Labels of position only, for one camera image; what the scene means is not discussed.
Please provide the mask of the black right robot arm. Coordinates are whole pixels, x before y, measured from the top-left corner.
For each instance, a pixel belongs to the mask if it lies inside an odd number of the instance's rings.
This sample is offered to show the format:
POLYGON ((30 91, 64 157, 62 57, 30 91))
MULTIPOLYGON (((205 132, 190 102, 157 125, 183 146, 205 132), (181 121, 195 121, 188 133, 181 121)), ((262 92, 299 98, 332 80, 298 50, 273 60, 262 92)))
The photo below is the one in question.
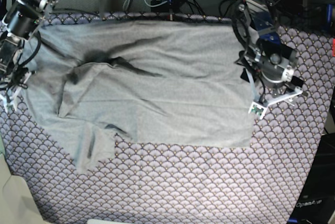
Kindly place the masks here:
POLYGON ((15 0, 2 18, 1 91, 26 88, 27 65, 41 47, 39 28, 59 0, 15 0))

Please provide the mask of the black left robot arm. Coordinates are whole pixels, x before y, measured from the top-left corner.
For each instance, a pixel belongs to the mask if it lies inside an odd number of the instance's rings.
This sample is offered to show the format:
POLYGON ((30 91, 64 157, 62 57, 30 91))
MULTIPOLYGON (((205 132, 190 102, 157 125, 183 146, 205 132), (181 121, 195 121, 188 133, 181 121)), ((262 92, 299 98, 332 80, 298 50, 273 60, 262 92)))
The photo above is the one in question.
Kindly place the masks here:
POLYGON ((241 79, 255 87, 270 89, 273 97, 292 99, 302 95, 304 82, 294 75, 297 52, 282 43, 275 13, 267 0, 237 0, 232 17, 233 32, 243 46, 237 65, 241 79))

